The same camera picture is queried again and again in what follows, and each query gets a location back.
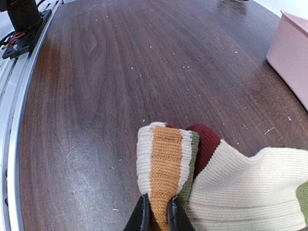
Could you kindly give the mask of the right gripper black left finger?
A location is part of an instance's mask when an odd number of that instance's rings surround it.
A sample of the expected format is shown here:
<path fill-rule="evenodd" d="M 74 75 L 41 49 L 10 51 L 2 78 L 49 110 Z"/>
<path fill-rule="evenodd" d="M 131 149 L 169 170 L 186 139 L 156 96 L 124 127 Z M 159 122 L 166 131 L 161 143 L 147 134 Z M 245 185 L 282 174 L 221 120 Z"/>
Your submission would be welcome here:
<path fill-rule="evenodd" d="M 149 231 L 150 212 L 151 208 L 148 194 L 144 194 L 139 197 L 123 231 Z"/>

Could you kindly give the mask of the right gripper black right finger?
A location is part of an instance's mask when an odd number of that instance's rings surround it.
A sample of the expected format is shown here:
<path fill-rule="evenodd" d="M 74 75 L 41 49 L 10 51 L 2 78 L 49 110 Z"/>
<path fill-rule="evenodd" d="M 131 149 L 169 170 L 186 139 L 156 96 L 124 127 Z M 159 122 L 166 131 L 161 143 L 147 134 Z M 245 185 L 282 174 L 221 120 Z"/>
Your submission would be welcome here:
<path fill-rule="evenodd" d="M 169 201 L 167 215 L 170 231 L 195 231 L 177 196 Z"/>

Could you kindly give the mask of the striped beige green sock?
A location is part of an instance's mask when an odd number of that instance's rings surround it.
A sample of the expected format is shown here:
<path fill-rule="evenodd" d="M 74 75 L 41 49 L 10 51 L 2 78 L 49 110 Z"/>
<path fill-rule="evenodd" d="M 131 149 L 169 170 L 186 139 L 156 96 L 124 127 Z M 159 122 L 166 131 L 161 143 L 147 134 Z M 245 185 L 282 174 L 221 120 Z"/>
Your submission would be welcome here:
<path fill-rule="evenodd" d="M 195 231 L 298 231 L 308 226 L 308 153 L 261 149 L 247 157 L 203 124 L 153 122 L 138 131 L 137 177 L 150 230 L 169 231 L 177 196 Z"/>

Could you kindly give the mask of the pink divided organizer box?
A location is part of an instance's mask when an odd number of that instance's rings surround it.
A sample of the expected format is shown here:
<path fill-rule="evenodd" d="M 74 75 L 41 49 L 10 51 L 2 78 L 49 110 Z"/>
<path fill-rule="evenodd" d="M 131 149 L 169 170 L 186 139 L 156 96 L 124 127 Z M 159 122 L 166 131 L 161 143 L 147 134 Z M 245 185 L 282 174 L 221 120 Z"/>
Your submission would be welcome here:
<path fill-rule="evenodd" d="M 307 109 L 308 21 L 285 11 L 281 13 L 267 61 Z"/>

